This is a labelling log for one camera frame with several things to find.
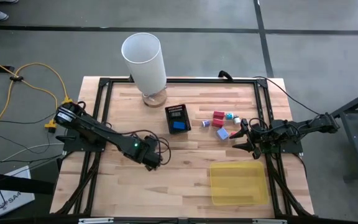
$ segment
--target wooden table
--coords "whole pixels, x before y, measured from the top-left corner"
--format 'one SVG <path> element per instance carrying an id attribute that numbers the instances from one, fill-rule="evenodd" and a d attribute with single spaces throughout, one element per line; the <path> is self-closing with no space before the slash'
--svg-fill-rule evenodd
<path id="1" fill-rule="evenodd" d="M 79 100 L 86 102 L 92 114 L 100 77 L 84 77 Z M 283 79 L 273 81 L 285 89 Z M 287 96 L 269 83 L 275 119 L 291 120 Z M 241 118 L 257 117 L 254 87 L 247 84 L 168 84 L 168 99 L 160 108 L 149 108 L 142 102 L 133 83 L 116 83 L 112 88 L 108 122 L 119 132 L 149 129 L 165 137 L 172 148 L 172 159 L 157 171 L 148 172 L 143 165 L 125 158 L 108 144 L 102 154 L 95 190 L 92 216 L 109 217 L 197 217 L 197 218 L 270 218 L 271 200 L 266 205 L 214 206 L 211 200 L 208 168 L 212 162 L 253 161 L 251 154 L 234 149 L 234 143 L 245 138 L 220 141 L 213 127 L 201 127 L 213 111 L 238 114 Z M 263 91 L 260 91 L 265 108 Z M 186 104 L 191 131 L 169 135 L 165 106 Z M 101 103 L 100 116 L 104 103 Z M 230 133 L 239 126 L 225 121 Z M 63 163 L 51 212 L 58 210 L 78 185 L 83 152 L 75 152 Z M 283 154 L 287 184 L 305 209 L 313 213 L 308 184 L 301 162 L 292 154 Z M 265 166 L 265 159 L 259 159 Z M 277 186 L 280 208 L 284 211 L 282 193 Z M 87 193 L 84 193 L 85 207 Z"/>

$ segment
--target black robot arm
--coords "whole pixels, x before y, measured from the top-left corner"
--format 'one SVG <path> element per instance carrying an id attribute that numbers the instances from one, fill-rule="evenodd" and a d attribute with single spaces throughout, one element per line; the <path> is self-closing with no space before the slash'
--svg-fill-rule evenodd
<path id="1" fill-rule="evenodd" d="M 335 119 L 328 113 L 302 122 L 277 119 L 273 120 L 269 126 L 262 120 L 260 122 L 263 127 L 259 123 L 250 125 L 246 119 L 242 119 L 241 130 L 230 137 L 233 139 L 246 135 L 246 143 L 236 144 L 233 147 L 253 152 L 254 159 L 258 159 L 261 153 L 283 152 L 280 150 L 283 144 L 298 144 L 308 133 L 315 131 L 336 133 L 339 129 Z"/>
<path id="2" fill-rule="evenodd" d="M 55 121 L 59 125 L 78 131 L 80 138 L 91 144 L 110 142 L 117 146 L 124 156 L 139 163 L 145 164 L 148 170 L 160 166 L 162 157 L 155 152 L 158 139 L 146 136 L 144 139 L 137 135 L 126 136 L 96 121 L 85 110 L 75 103 L 65 103 L 58 107 Z"/>

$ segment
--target concrete floor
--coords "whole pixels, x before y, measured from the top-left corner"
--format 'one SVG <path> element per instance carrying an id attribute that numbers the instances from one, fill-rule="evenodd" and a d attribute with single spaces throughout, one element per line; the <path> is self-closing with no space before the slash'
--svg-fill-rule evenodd
<path id="1" fill-rule="evenodd" d="M 260 0 L 260 7 L 266 29 L 358 30 L 358 0 Z M 21 0 L 0 9 L 11 16 L 3 23 L 9 25 L 258 28 L 252 0 Z M 120 48 L 131 34 L 0 30 L 0 63 L 16 68 L 31 62 L 49 64 L 76 98 L 85 75 L 128 75 Z M 266 76 L 259 34 L 155 35 L 162 43 L 168 76 L 215 77 L 220 70 L 235 77 Z M 358 35 L 267 35 L 267 44 L 274 76 L 284 78 L 289 94 L 314 110 L 332 112 L 358 95 Z M 22 75 L 62 101 L 62 87 L 47 69 L 28 68 Z M 0 74 L 0 111 L 8 85 L 8 76 Z M 294 120 L 313 117 L 290 104 Z M 35 121 L 52 111 L 51 97 L 18 83 L 3 118 Z M 0 123 L 0 134 L 26 146 L 45 144 L 42 126 Z M 344 130 L 310 134 L 302 143 L 315 213 L 358 220 L 358 182 L 342 181 L 343 175 L 358 170 Z M 21 149 L 0 139 L 0 160 Z M 50 157 L 61 150 L 51 147 L 41 156 L 25 152 L 16 159 Z M 3 164 L 0 172 L 21 165 Z"/>

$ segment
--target yellow plastic tray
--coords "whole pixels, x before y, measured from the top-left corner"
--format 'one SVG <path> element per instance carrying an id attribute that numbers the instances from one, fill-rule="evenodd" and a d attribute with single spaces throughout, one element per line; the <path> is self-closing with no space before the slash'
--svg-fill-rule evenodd
<path id="1" fill-rule="evenodd" d="M 209 169 L 214 205 L 262 205 L 269 202 L 261 162 L 215 162 Z"/>

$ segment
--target black box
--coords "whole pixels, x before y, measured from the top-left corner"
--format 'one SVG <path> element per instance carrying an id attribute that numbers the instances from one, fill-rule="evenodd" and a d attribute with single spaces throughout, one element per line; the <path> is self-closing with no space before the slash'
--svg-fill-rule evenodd
<path id="1" fill-rule="evenodd" d="M 184 133 L 191 130 L 189 117 L 187 115 L 186 105 L 169 106 L 165 108 L 167 115 L 168 128 L 170 134 Z M 174 122 L 184 123 L 184 129 L 174 128 Z"/>

